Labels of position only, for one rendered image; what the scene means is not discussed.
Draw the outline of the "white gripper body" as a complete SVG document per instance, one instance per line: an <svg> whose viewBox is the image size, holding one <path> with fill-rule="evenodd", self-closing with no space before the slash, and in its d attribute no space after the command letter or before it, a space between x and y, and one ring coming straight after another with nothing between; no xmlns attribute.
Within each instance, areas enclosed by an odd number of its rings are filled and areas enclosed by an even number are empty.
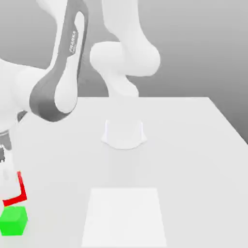
<svg viewBox="0 0 248 248"><path fill-rule="evenodd" d="M5 161L0 162L0 200L7 200L21 194L12 151L4 150Z"/></svg>

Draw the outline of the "small red cube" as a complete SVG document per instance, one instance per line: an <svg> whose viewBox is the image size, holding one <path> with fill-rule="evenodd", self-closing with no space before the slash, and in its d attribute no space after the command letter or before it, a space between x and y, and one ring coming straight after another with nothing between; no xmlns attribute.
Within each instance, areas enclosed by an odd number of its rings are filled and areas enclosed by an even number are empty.
<svg viewBox="0 0 248 248"><path fill-rule="evenodd" d="M19 188L20 188L20 194L17 196L11 197L11 198L9 197L7 199L3 199L2 202L3 202L4 207L11 206L11 205L27 200L27 194L26 194L21 171L17 171L17 178L18 178L18 183L19 183Z"/></svg>

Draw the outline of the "small green cube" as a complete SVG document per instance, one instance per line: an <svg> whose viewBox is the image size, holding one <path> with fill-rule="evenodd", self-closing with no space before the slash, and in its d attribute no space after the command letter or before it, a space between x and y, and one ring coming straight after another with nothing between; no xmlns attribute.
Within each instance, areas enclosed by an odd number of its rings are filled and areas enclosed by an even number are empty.
<svg viewBox="0 0 248 248"><path fill-rule="evenodd" d="M26 228L28 216L25 206L7 206L0 216L2 236L21 236Z"/></svg>

